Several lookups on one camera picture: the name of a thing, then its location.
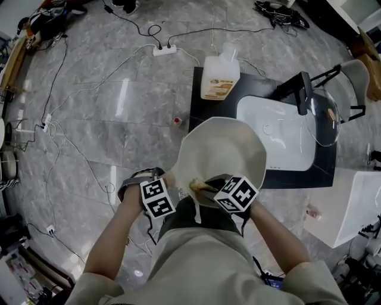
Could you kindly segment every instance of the basin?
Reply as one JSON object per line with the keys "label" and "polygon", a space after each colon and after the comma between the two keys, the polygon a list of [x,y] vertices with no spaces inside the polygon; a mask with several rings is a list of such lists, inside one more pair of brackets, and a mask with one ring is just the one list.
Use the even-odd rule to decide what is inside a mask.
{"label": "basin", "polygon": [[307,126],[295,105],[272,99],[243,97],[237,105],[237,119],[247,123],[267,151],[266,169],[306,171],[315,159],[316,126]]}

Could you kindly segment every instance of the hand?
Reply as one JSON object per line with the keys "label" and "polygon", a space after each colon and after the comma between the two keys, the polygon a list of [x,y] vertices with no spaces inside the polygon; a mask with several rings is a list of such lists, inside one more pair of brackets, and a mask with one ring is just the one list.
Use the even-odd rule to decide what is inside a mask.
{"label": "hand", "polygon": [[138,218],[143,211],[142,194],[139,185],[129,185],[125,192],[121,206],[127,210],[129,214]]}

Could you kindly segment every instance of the t-shirt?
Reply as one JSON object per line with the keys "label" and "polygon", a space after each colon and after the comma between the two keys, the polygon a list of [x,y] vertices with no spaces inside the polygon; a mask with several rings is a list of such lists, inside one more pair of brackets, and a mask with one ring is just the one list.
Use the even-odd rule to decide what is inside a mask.
{"label": "t-shirt", "polygon": [[221,305],[346,304],[324,262],[301,263],[282,290],[265,285],[243,238],[204,228],[169,230],[152,257],[147,283],[124,293],[116,282],[84,273],[68,299],[75,304]]}

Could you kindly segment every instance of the gray tile floor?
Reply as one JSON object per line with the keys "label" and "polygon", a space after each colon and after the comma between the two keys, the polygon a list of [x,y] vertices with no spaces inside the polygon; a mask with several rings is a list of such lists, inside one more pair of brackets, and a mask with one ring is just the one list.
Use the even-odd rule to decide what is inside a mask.
{"label": "gray tile floor", "polygon": [[[268,20],[255,12],[252,0],[213,0],[215,27],[252,29],[270,27]],[[60,105],[72,91],[96,87],[140,46],[154,43],[152,38],[137,34],[134,25],[103,10],[100,0],[87,4],[88,14],[79,17],[67,31],[68,54],[58,74],[46,112]],[[122,10],[115,11],[123,16]],[[202,0],[143,0],[140,9],[130,17],[146,32],[159,24],[157,35],[165,45],[170,35],[211,26],[213,6]],[[311,28],[298,30],[297,37],[285,34],[280,28],[252,33],[214,31],[214,44],[221,51],[223,42],[232,41],[244,58],[267,73],[267,77],[285,81],[304,70],[311,75],[328,70],[351,58],[345,46],[321,31],[308,19]],[[179,38],[172,43],[184,48],[203,63],[213,55],[211,33],[202,32]],[[30,61],[23,81],[25,93],[16,96],[7,112],[8,120],[27,119],[14,134],[19,140],[31,139],[31,130],[40,123],[43,106],[52,78],[64,56],[63,39],[52,49],[37,52]],[[116,187],[134,170],[148,166],[170,169],[176,161],[185,129],[171,125],[173,117],[187,121],[191,101],[191,78],[183,71],[195,61],[184,52],[154,58],[152,47],[139,50],[97,90],[72,94],[54,112],[53,119],[89,160],[101,186],[112,182]],[[247,68],[247,73],[258,74]],[[348,88],[346,80],[341,83]],[[338,166],[359,168],[364,165],[366,143],[381,150],[381,105],[369,103],[367,114],[346,123],[338,143]],[[58,130],[54,141],[60,148],[55,167],[48,179],[48,194],[57,220],[56,235],[86,259],[89,250],[112,216],[108,198],[92,176],[85,159],[63,138]],[[47,133],[37,128],[36,142],[25,153],[17,153],[21,184],[7,191],[9,203],[28,222],[41,230],[54,223],[52,207],[45,190],[48,172],[57,157],[57,148]],[[348,251],[349,243],[332,250],[304,231],[304,208],[309,199],[308,189],[263,190],[260,199],[308,247],[314,259],[323,259],[329,267]],[[110,194],[113,205],[118,204],[115,193]],[[134,242],[145,247],[148,239],[145,218],[139,218],[131,230]],[[56,239],[39,234],[30,228],[32,247],[56,266],[78,277],[83,264]],[[254,224],[246,228],[245,240],[253,255],[265,269],[280,273]],[[363,241],[357,238],[351,253],[361,252]],[[137,277],[134,271],[143,273]],[[126,289],[144,283],[150,270],[147,254],[129,245],[118,280]]]}

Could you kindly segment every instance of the plastic bottle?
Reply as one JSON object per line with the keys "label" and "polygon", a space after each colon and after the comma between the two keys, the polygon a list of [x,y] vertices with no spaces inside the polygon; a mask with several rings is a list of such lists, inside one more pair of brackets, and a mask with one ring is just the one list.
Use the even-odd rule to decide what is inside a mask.
{"label": "plastic bottle", "polygon": [[220,56],[207,56],[201,80],[201,98],[223,101],[239,80],[237,48],[224,43]]}

